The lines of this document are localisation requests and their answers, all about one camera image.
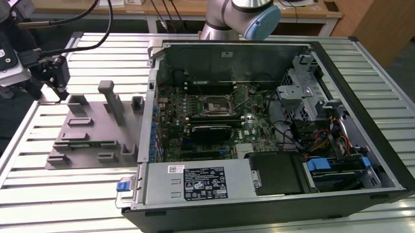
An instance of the warning label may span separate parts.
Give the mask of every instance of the warning label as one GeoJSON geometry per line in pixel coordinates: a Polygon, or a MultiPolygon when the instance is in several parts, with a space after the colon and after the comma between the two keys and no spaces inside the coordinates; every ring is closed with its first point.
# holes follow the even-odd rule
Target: warning label
{"type": "Polygon", "coordinates": [[[229,198],[225,167],[185,169],[185,199],[210,200],[229,198]]]}

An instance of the metal bracket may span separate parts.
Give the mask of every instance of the metal bracket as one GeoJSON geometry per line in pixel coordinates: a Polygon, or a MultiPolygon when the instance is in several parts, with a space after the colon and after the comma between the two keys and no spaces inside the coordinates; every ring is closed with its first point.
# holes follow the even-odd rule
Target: metal bracket
{"type": "Polygon", "coordinates": [[[131,177],[124,177],[119,180],[116,183],[116,187],[122,186],[120,184],[128,184],[128,187],[123,187],[123,191],[116,192],[116,197],[115,197],[115,206],[118,209],[130,207],[131,204],[134,203],[132,200],[130,201],[123,201],[123,193],[124,192],[131,192],[135,190],[135,185],[136,185],[136,176],[131,177]]]}
{"type": "Polygon", "coordinates": [[[151,40],[148,41],[148,47],[147,47],[147,52],[148,52],[148,58],[155,59],[156,56],[163,54],[163,40],[151,40]]]}
{"type": "Polygon", "coordinates": [[[343,107],[339,100],[319,101],[317,103],[318,117],[327,117],[327,111],[335,111],[339,107],[343,107]]]}

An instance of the red wire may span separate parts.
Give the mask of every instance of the red wire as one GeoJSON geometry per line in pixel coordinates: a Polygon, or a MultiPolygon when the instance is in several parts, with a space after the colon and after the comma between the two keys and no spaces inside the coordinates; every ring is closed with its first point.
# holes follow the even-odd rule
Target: red wire
{"type": "Polygon", "coordinates": [[[315,141],[315,144],[318,143],[318,139],[319,139],[321,133],[327,132],[327,131],[329,131],[329,130],[319,130],[319,131],[318,131],[318,133],[317,133],[317,141],[315,141]]]}

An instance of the blue connector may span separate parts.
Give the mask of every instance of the blue connector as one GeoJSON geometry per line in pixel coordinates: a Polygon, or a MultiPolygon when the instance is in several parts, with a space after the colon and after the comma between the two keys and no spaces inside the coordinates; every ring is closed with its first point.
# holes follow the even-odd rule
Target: blue connector
{"type": "Polygon", "coordinates": [[[362,163],[363,163],[363,165],[365,165],[366,168],[370,168],[371,163],[370,163],[370,160],[369,160],[367,157],[362,157],[362,163]]]}
{"type": "Polygon", "coordinates": [[[119,182],[118,184],[116,184],[116,191],[118,192],[128,192],[128,191],[131,191],[131,189],[130,189],[130,181],[127,181],[127,182],[119,182]]]}
{"type": "Polygon", "coordinates": [[[150,157],[155,156],[156,150],[151,148],[150,151],[148,151],[148,154],[150,154],[150,157]]]}
{"type": "Polygon", "coordinates": [[[158,132],[156,132],[155,130],[152,130],[151,133],[150,133],[150,135],[151,135],[152,138],[155,138],[156,135],[158,135],[158,132]]]}
{"type": "Polygon", "coordinates": [[[310,171],[331,169],[329,160],[325,159],[325,158],[321,158],[321,159],[311,159],[311,160],[307,162],[307,167],[309,167],[309,170],[310,170],[310,171]]]}

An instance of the black cable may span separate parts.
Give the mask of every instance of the black cable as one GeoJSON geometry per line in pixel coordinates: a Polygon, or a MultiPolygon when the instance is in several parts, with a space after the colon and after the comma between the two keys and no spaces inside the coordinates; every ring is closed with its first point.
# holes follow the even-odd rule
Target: black cable
{"type": "Polygon", "coordinates": [[[179,20],[181,20],[181,22],[182,22],[183,32],[186,32],[186,23],[185,23],[185,21],[183,21],[183,19],[182,19],[182,16],[181,16],[179,11],[178,11],[177,4],[175,4],[174,0],[170,0],[170,2],[171,2],[173,6],[174,6],[174,8],[175,8],[175,11],[177,11],[179,20]]]}
{"type": "Polygon", "coordinates": [[[12,137],[8,137],[8,136],[0,136],[0,140],[10,141],[10,140],[12,140],[12,137]]]}
{"type": "Polygon", "coordinates": [[[160,12],[159,12],[159,9],[158,9],[158,7],[156,7],[156,5],[155,5],[154,0],[151,0],[151,4],[154,5],[154,8],[155,8],[155,10],[156,10],[158,16],[159,16],[160,21],[162,21],[162,25],[163,25],[163,27],[164,27],[164,24],[166,24],[166,28],[164,28],[164,29],[166,29],[167,33],[170,33],[168,25],[167,25],[167,23],[166,23],[166,21],[164,21],[162,15],[160,15],[160,12]]]}
{"type": "Polygon", "coordinates": [[[162,2],[163,2],[163,5],[164,5],[164,8],[166,8],[166,11],[167,11],[168,17],[170,17],[170,22],[171,22],[173,27],[174,27],[174,31],[175,31],[175,33],[178,33],[178,30],[177,30],[177,27],[175,27],[174,18],[171,17],[170,10],[168,10],[167,5],[166,5],[166,1],[164,1],[164,0],[162,0],[162,2]]]}
{"type": "Polygon", "coordinates": [[[104,34],[104,37],[102,38],[102,40],[99,41],[99,43],[94,46],[88,46],[88,47],[78,47],[78,48],[71,48],[71,49],[62,49],[62,50],[51,50],[51,51],[44,51],[42,53],[42,57],[48,57],[48,56],[54,56],[54,55],[59,55],[62,53],[66,52],[75,52],[75,51],[86,51],[86,50],[94,50],[98,47],[102,46],[102,44],[106,42],[108,36],[110,36],[110,31],[111,31],[111,27],[112,27],[112,21],[114,21],[114,12],[112,12],[112,4],[111,4],[111,0],[107,0],[108,2],[108,9],[110,9],[110,22],[108,22],[108,28],[104,34]]]}
{"type": "Polygon", "coordinates": [[[71,23],[71,22],[82,19],[83,17],[86,17],[91,13],[91,11],[95,9],[98,3],[99,3],[99,0],[95,0],[94,3],[92,3],[92,6],[90,7],[88,10],[84,11],[84,13],[82,13],[80,15],[78,15],[78,16],[75,16],[72,18],[68,18],[68,19],[63,19],[63,20],[58,20],[58,21],[51,21],[50,25],[51,26],[58,26],[58,25],[63,25],[63,24],[71,23]]]}
{"type": "Polygon", "coordinates": [[[266,114],[269,114],[269,111],[270,111],[270,105],[271,105],[271,100],[273,100],[273,96],[277,94],[277,89],[275,91],[271,93],[271,96],[270,96],[270,101],[269,101],[269,104],[267,104],[267,108],[266,108],[266,114]]]}
{"type": "Polygon", "coordinates": [[[291,7],[294,7],[294,10],[297,11],[297,23],[298,23],[298,22],[299,22],[298,7],[297,7],[295,5],[293,5],[291,2],[289,2],[289,3],[290,3],[290,5],[291,5],[291,7]]]}

